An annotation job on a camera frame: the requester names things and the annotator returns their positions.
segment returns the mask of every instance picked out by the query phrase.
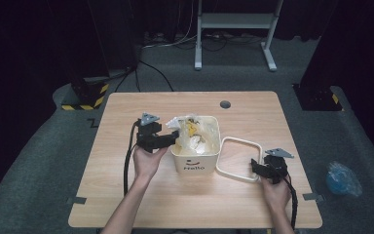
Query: black and yellow hazard tape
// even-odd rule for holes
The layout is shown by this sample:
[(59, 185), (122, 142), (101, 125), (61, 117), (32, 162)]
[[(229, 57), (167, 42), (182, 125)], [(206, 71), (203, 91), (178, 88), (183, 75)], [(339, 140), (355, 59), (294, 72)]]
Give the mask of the black and yellow hazard tape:
[(101, 87), (99, 94), (96, 94), (96, 97), (93, 97), (94, 101), (91, 104), (62, 104), (61, 107), (64, 110), (94, 110), (99, 109), (102, 102), (104, 101), (105, 93), (108, 89), (108, 84), (105, 84)]

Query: black device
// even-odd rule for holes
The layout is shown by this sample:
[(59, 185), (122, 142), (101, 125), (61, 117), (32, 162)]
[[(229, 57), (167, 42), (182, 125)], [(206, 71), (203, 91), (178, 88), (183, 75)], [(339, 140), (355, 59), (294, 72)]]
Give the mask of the black device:
[(126, 162), (124, 164), (124, 195), (129, 192), (129, 163), (133, 150), (132, 136), (135, 127), (138, 127), (136, 145), (150, 153), (152, 153), (154, 149), (169, 147), (175, 144), (175, 140), (179, 137), (178, 131), (174, 131), (170, 135), (158, 136), (157, 133), (162, 130), (162, 125), (156, 122), (159, 119), (160, 118), (157, 116), (143, 113), (141, 119), (138, 119), (132, 124), (129, 150), (127, 151)]
[(260, 165), (254, 159), (251, 159), (251, 170), (260, 176), (270, 178), (272, 180), (272, 184), (277, 184), (282, 179), (287, 183), (292, 198), (292, 216), (290, 224), (294, 230), (296, 224), (298, 201), (296, 190), (291, 184), (291, 177), (287, 171), (287, 165), (283, 158), (293, 158), (293, 156), (280, 148), (267, 150), (266, 153), (269, 154), (263, 158), (265, 165)]

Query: hand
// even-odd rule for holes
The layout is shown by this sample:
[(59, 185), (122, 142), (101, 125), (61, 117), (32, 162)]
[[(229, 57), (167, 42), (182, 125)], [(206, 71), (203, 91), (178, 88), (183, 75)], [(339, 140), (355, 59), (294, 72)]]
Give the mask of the hand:
[(260, 177), (264, 189), (264, 197), (272, 213), (284, 212), (284, 209), (291, 198), (290, 189), (282, 179), (277, 184), (272, 184), (265, 177)]
[(135, 166), (135, 178), (151, 178), (159, 169), (160, 161), (168, 148), (161, 148), (154, 153), (149, 153), (143, 148), (136, 146), (133, 154)]

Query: blue plastic bag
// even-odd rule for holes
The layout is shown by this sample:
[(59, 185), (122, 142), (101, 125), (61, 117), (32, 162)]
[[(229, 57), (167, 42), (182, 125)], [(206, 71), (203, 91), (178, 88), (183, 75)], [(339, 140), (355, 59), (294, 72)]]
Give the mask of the blue plastic bag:
[(338, 162), (329, 164), (326, 183), (327, 187), (334, 194), (351, 194), (356, 197), (362, 194), (362, 186), (354, 172)]

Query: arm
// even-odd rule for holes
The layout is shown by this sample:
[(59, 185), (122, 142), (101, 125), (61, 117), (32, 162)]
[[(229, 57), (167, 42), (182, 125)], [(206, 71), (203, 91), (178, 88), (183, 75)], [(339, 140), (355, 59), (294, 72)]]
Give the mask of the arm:
[(134, 182), (127, 195), (109, 218), (101, 232), (102, 234), (131, 233), (135, 216), (145, 191), (156, 174), (160, 160), (166, 152), (167, 148), (159, 149), (155, 153), (148, 153), (138, 146), (135, 148), (133, 154), (135, 166)]
[(290, 200), (291, 194), (287, 184), (282, 180), (278, 184), (272, 184), (265, 177), (261, 177), (264, 197), (272, 216), (273, 225), (278, 234), (294, 234), (287, 217), (285, 207)]

